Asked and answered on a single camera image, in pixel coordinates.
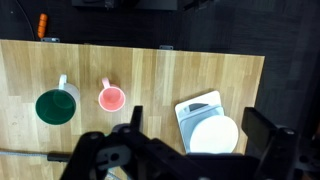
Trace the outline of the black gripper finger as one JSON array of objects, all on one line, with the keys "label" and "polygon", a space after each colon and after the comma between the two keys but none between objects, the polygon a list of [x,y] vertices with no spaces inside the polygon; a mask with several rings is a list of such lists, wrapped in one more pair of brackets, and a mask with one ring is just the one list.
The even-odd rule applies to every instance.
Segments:
[{"label": "black gripper finger", "polygon": [[246,153],[261,156],[277,127],[253,107],[246,107],[241,128],[248,137]]}]

